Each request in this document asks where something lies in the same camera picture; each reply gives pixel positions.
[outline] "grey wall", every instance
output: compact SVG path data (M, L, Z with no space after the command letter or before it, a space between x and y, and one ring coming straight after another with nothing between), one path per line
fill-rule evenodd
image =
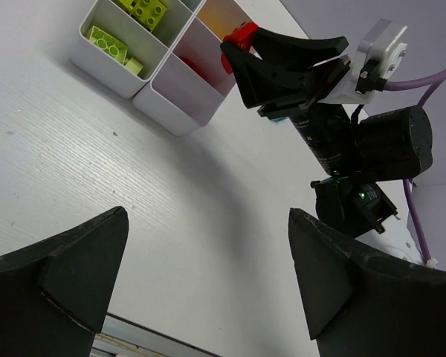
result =
M311 38L346 36L353 56L379 19L408 25L408 52L392 80L411 80L446 68L446 0L281 0ZM381 93L369 114L413 105L424 89ZM433 257L446 270L446 83L430 98L427 110L434 133L434 165L416 179L416 206Z
M446 271L446 184L415 187L413 193L430 253Z
M346 36L350 56L379 19L408 25L408 52L392 80L424 77L446 68L446 0L281 0L311 38ZM421 91L382 93L367 107L369 114L413 105ZM417 184L446 184L446 83L426 110L434 130L433 168Z

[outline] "white plastic container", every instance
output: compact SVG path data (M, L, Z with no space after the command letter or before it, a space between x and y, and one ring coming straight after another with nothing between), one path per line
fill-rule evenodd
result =
M96 0L77 33L71 61L121 97L133 97L155 73L171 45L188 24L192 13L179 0L162 0L168 11L154 34L138 24L111 0ZM129 47L129 54L143 64L139 76L86 39L92 26L109 33Z
M210 122L235 85L222 66L220 44L249 16L232 0L206 0L171 54L134 98L134 105L174 135ZM203 77L180 60L186 58Z
M150 33L112 0L96 0L77 33L71 60L121 97L135 96L133 103L143 113L184 135L207 125L234 87L219 46L251 19L234 0L159 1L167 12ZM138 76L86 39L93 25L129 47L128 57L143 64Z

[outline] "lego brick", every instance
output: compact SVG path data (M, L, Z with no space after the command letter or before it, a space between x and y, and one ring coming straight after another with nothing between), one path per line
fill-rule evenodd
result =
M136 76L139 75L140 71L142 71L143 65L139 61L137 61L134 57L130 59L126 59L126 64L124 65L127 69L129 69Z
M96 26L89 29L86 37L116 61L124 64L127 56L127 45Z
M127 13L131 13L135 0L114 0L115 3Z
M184 10L183 5L178 7L178 12L182 12L181 16L186 15ZM169 11L164 17L164 22L172 19L168 15ZM119 63L89 41L87 34L92 25L98 26L127 45L127 57L134 57L143 65L139 75L127 69L125 61L124 64ZM154 32L161 29L167 30L167 24L160 24ZM80 24L79 31L76 31L75 42L71 47L71 61L117 95L129 99L154 76L168 50L158 37L117 6L115 0L94 0L93 6Z
M160 3L159 0L137 0L132 8L131 15L150 32L153 32L166 11L167 7Z

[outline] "lime green lego brick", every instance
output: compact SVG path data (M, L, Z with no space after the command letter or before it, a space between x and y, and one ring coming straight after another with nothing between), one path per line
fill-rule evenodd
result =
M135 0L114 0L114 2L124 11L131 13Z
M113 36L104 32L96 26L92 26L86 37L94 43L98 48L106 52L121 64L124 64L127 56L127 45L115 39Z
M127 69L129 69L136 76L139 75L140 71L142 71L143 65L139 61L137 61L134 57L131 59L126 59L126 64L124 65Z
M137 0L131 15L152 32L166 12L167 8L159 0Z

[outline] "wood grain texture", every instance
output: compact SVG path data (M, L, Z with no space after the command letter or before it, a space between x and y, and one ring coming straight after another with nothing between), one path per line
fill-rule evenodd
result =
M277 0L239 3L303 36ZM68 60L90 6L0 2L0 254L122 205L111 312L224 356L317 356L287 221L290 207L314 213L322 169L290 123L259 118L236 90L184 138L145 118ZM400 192L387 191L397 204Z

